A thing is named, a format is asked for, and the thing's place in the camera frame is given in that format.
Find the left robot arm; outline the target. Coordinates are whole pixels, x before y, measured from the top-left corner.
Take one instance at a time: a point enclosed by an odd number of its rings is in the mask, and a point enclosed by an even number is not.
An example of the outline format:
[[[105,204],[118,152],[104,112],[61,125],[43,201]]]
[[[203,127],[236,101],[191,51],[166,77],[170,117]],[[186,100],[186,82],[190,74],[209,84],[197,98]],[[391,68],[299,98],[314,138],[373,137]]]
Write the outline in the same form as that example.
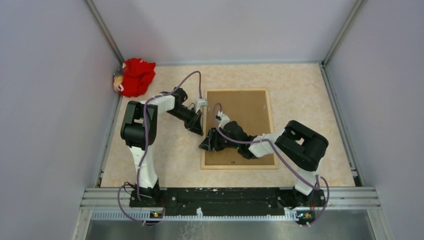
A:
[[[202,107],[208,101],[200,96],[192,108],[184,105],[187,93],[180,87],[171,92],[163,91],[145,101],[128,102],[120,130],[133,156],[136,168],[135,196],[147,206],[154,207],[160,202],[159,179],[154,169],[153,145],[157,136],[158,117],[168,113],[183,122],[186,130],[203,136]]]

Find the red crumpled cloth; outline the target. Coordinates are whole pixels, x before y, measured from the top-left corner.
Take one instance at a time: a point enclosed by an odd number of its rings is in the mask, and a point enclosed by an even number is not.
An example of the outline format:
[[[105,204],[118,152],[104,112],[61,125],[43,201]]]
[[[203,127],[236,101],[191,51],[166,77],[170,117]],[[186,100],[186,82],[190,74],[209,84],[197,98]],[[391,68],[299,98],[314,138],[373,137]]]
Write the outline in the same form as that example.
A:
[[[155,67],[155,62],[142,58],[126,60],[113,74],[113,89],[128,98],[144,95],[156,75]]]

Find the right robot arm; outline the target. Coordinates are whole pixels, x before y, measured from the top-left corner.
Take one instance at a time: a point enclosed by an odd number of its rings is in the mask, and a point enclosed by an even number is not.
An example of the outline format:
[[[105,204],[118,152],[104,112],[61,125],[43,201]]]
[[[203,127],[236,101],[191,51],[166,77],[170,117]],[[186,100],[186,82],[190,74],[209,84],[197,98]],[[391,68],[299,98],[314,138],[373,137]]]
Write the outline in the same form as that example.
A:
[[[320,177],[317,170],[329,146],[328,140],[302,123],[291,120],[279,132],[263,135],[249,135],[236,121],[229,121],[216,128],[211,127],[199,148],[207,152],[236,149],[247,160],[259,159],[266,155],[276,155],[283,164],[287,156],[297,169],[289,167],[296,181],[288,196],[280,199],[284,207],[294,209],[322,201],[319,191]]]

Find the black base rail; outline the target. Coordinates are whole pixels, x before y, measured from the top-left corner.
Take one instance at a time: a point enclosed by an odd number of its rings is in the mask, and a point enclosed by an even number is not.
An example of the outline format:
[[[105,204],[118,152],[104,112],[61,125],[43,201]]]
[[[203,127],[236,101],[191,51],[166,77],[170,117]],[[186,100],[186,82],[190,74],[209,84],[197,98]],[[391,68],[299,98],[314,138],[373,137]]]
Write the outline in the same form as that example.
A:
[[[166,216],[194,216],[201,209],[207,217],[249,217],[282,216],[286,209],[323,207],[325,202],[323,190],[304,195],[294,188],[279,187],[171,187],[140,197],[133,190],[129,206],[161,208]]]

